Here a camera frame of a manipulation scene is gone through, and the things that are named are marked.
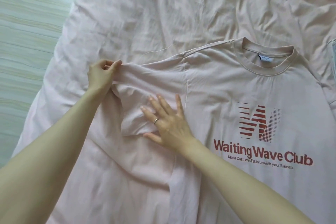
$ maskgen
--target bed sheet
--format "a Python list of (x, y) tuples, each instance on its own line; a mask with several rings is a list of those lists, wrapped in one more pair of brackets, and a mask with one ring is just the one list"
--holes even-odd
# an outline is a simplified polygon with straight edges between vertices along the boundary
[[(326, 51), (336, 38), (335, 2), (74, 0), (13, 155), (84, 94), (88, 67), (99, 58), (145, 64), (245, 36), (264, 46), (294, 45), (335, 86)], [(109, 93), (49, 223), (167, 222), (174, 156), (144, 138), (122, 137), (121, 117)]]

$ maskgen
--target shirt sleeve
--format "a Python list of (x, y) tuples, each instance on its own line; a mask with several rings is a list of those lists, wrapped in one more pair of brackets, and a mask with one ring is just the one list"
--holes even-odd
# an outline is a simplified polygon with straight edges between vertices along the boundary
[(140, 109), (145, 106), (155, 112), (148, 100), (149, 95), (163, 95), (170, 106), (176, 109), (175, 94), (179, 94), (183, 106), (185, 105), (187, 78), (182, 54), (145, 65), (124, 64), (118, 74), (112, 91), (120, 99), (123, 108), (123, 136), (157, 130)]

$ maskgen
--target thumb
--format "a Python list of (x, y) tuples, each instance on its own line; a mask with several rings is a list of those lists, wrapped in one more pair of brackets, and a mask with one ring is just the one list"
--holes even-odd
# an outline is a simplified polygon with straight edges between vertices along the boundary
[(162, 138), (157, 135), (154, 135), (153, 133), (145, 133), (143, 134), (143, 136), (156, 142), (159, 145), (162, 145)]
[(122, 64), (121, 60), (118, 60), (116, 62), (113, 62), (113, 64), (110, 66), (110, 68), (108, 69), (108, 71), (112, 74), (115, 74), (117, 72), (117, 70), (119, 69), (120, 65)]

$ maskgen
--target floor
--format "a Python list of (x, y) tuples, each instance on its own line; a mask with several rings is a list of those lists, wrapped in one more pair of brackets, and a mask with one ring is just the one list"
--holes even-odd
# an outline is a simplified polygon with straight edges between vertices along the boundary
[(0, 0), (0, 168), (39, 91), (72, 0)]

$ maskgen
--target pink t-shirt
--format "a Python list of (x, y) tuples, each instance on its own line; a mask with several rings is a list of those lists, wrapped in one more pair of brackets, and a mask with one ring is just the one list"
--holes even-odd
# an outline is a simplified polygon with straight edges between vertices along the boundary
[[(179, 93), (193, 134), (213, 153), (314, 222), (336, 223), (336, 93), (293, 46), (221, 41), (160, 62), (125, 64), (116, 81), (122, 135), (156, 130), (140, 110), (150, 107), (148, 95), (160, 93), (175, 107)], [(182, 156), (175, 157), (169, 188), (170, 224), (241, 223)]]

